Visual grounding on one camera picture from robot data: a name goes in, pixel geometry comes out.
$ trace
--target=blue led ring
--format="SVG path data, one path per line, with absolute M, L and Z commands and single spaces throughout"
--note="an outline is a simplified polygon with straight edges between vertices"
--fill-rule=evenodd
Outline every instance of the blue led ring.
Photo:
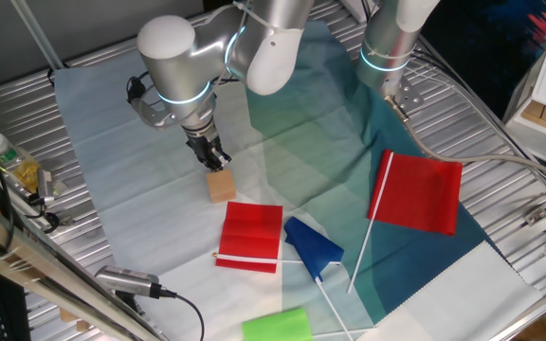
M 376 70 L 378 70 L 378 71 L 384 71 L 384 72 L 390 72 L 390 71 L 401 70 L 401 69 L 404 68 L 404 66 L 408 65 L 408 62 L 410 61 L 410 59 L 408 59 L 408 60 L 406 61 L 406 63 L 404 63 L 404 64 L 401 65 L 401 66 L 393 67 L 393 68 L 386 68 L 386 67 L 376 66 L 376 65 L 374 65 L 373 63 L 370 63 L 370 61 L 368 61 L 368 60 L 366 59 L 366 56 L 364 56 L 364 50 L 363 50 L 363 48 L 360 50 L 360 53 L 361 53 L 361 59 L 363 59 L 364 62 L 366 62 L 366 64 L 367 64 L 369 67 L 371 67 L 371 68 L 373 68 L 373 69 L 376 69 Z
M 171 100 L 171 99 L 166 99 L 165 97 L 161 96 L 161 94 L 159 94 L 159 92 L 157 91 L 157 94 L 159 95 L 159 97 L 161 98 L 161 100 L 165 101 L 165 102 L 168 102 L 170 104 L 176 104 L 176 105 L 179 105 L 179 104 L 189 104 L 191 102 L 194 102 L 200 98 L 202 98 L 204 95 L 206 95 L 206 93 L 208 92 L 208 89 L 209 89 L 209 82 L 208 84 L 206 84 L 206 87 L 204 88 L 204 90 L 202 90 L 197 96 L 195 96 L 194 98 L 192 99 L 185 99 L 185 100 Z

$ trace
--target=white flag pole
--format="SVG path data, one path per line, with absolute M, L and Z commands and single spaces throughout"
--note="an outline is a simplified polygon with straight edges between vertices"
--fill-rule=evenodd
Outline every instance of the white flag pole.
M 302 260 L 266 259 L 266 258 L 257 258 L 257 257 L 223 255 L 219 253 L 214 253 L 213 256 L 219 260 L 235 260 L 235 261 L 255 262 L 255 263 L 264 263 L 264 264 L 275 264 L 278 262 L 302 264 Z M 340 265 L 340 261 L 330 261 L 330 264 Z
M 337 317 L 338 323 L 340 323 L 340 326 L 342 326 L 342 330 L 345 331 L 345 334 L 347 334 L 347 337 L 349 338 L 349 340 L 353 341 L 353 338 L 351 337 L 351 334 L 347 330 L 347 327 L 345 326 L 344 322 L 342 322 L 342 319 L 340 319 L 340 315 L 338 314 L 337 309 L 332 304 L 332 301 L 330 300 L 330 297 L 328 297 L 325 290 L 323 290 L 323 286 L 321 286 L 321 280 L 319 280 L 319 278 L 315 278 L 315 283 L 318 284 L 318 287 L 321 290 L 321 293 L 323 294 L 323 296 L 328 301 L 328 305 L 330 306 L 330 308 L 332 308 L 332 311 L 334 312 L 334 315 Z
M 364 238 L 364 243 L 361 244 L 361 251 L 359 251 L 359 257 L 357 258 L 357 265 L 351 276 L 351 282 L 349 283 L 349 288 L 347 288 L 347 294 L 350 294 L 353 290 L 353 284 L 355 283 L 355 278 L 357 277 L 357 271 L 359 271 L 359 264 L 361 263 L 361 258 L 364 256 L 364 251 L 366 250 L 366 244 L 370 238 L 370 231 L 372 231 L 372 225 L 374 224 L 374 217 L 376 217 L 376 212 L 378 211 L 378 206 L 380 205 L 380 198 L 383 197 L 383 191 L 385 190 L 385 185 L 387 184 L 387 177 L 389 176 L 389 169 L 391 168 L 391 161 L 393 160 L 394 153 L 391 153 L 389 156 L 389 162 L 387 162 L 387 168 L 385 169 L 385 176 L 383 177 L 383 184 L 380 187 L 380 192 L 378 193 L 378 198 L 376 198 L 376 204 L 374 205 L 374 211 L 372 218 L 370 219 L 370 224 L 368 225 L 368 230 L 366 231 L 366 237 Z

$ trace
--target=blue flag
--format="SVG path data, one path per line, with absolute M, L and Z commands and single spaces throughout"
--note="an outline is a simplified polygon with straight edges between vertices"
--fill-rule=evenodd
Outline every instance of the blue flag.
M 321 270 L 330 261 L 340 261 L 345 250 L 297 218 L 290 218 L 283 226 L 287 238 L 285 242 L 293 245 L 313 280 L 321 279 Z

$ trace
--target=white cloth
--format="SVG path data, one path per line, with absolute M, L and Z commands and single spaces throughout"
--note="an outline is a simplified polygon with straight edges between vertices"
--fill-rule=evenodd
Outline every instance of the white cloth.
M 482 242 L 358 340 L 489 340 L 541 298 Z

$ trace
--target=metal rod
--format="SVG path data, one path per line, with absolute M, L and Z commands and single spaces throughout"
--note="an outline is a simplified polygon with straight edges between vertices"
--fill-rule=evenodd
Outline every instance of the metal rod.
M 10 1 L 14 5 L 14 8 L 18 12 L 20 18 L 25 23 L 25 26 L 30 32 L 30 35 L 33 36 L 35 43 L 37 43 L 39 49 L 42 50 L 42 53 L 44 54 L 44 57 L 49 64 L 49 67 L 51 67 L 53 70 L 59 70 L 64 68 L 63 62 L 56 54 L 56 51 L 54 51 L 54 47 L 52 47 L 52 44 L 46 37 L 46 34 L 39 26 L 39 23 L 37 22 L 37 19 L 35 19 L 33 12 L 28 7 L 27 2 L 25 0 Z

